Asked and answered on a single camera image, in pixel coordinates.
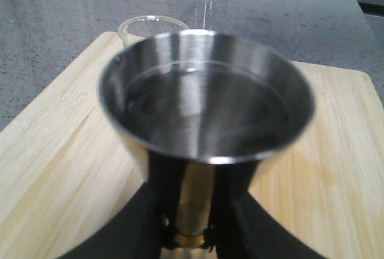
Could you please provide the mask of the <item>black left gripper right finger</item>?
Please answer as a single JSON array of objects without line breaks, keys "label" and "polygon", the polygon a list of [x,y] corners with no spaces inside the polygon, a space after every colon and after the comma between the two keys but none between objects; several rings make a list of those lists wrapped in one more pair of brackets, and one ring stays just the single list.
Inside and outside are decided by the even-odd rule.
[{"label": "black left gripper right finger", "polygon": [[249,193],[256,162],[215,166],[210,224],[217,258],[321,258]]}]

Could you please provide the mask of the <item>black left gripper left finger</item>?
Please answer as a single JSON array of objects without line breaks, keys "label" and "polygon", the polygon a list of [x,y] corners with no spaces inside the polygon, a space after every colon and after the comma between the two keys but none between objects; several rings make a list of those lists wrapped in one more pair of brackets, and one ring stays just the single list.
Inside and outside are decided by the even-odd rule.
[{"label": "black left gripper left finger", "polygon": [[180,159],[149,154],[149,179],[104,227],[65,258],[159,258],[176,249],[176,208],[183,177]]}]

